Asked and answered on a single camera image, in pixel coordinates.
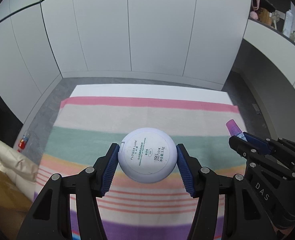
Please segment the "white round compact case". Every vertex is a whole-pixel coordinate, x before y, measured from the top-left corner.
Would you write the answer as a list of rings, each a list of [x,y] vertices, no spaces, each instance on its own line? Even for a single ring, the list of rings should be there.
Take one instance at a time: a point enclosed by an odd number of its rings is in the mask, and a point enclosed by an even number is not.
[[[118,162],[124,174],[132,180],[143,184],[157,183],[174,170],[176,145],[159,129],[136,129],[122,140]]]

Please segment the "striped colourful blanket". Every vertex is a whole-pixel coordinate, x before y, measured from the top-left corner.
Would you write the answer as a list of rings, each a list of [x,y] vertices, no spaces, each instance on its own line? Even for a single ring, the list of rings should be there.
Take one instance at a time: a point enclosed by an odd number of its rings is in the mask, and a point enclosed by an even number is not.
[[[61,102],[41,159],[35,185],[40,193],[52,174],[75,175],[104,156],[112,143],[121,150],[110,190],[98,198],[109,239],[186,239],[197,200],[171,168],[170,146],[217,174],[243,173],[245,161],[228,145],[227,122],[242,131],[236,106],[173,99],[77,96]]]

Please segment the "purple cap tube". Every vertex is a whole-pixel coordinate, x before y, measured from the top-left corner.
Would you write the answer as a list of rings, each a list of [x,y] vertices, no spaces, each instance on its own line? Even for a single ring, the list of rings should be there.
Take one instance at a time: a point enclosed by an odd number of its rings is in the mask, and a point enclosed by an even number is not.
[[[244,133],[241,131],[241,129],[239,128],[239,126],[236,124],[234,119],[229,120],[226,123],[226,127],[229,131],[230,136],[237,136],[238,138],[247,141]]]

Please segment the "small red bottle on floor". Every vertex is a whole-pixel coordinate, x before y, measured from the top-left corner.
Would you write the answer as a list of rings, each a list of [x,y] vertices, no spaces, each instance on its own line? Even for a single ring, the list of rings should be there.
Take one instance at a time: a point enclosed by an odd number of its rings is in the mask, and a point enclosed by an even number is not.
[[[18,143],[18,148],[17,148],[18,152],[22,152],[25,149],[29,138],[30,138],[30,133],[26,131]]]

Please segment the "brown cardboard box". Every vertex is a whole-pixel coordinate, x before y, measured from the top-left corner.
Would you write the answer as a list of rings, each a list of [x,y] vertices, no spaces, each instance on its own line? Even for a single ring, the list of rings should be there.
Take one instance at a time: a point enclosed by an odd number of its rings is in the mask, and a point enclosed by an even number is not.
[[[0,239],[16,239],[32,201],[0,171]]]

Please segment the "cream padded chair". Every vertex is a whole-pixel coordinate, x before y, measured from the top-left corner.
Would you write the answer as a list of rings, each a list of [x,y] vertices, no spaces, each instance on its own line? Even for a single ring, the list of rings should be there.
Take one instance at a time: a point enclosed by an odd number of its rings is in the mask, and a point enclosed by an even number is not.
[[[28,198],[34,197],[38,165],[2,141],[0,171],[5,173]]]

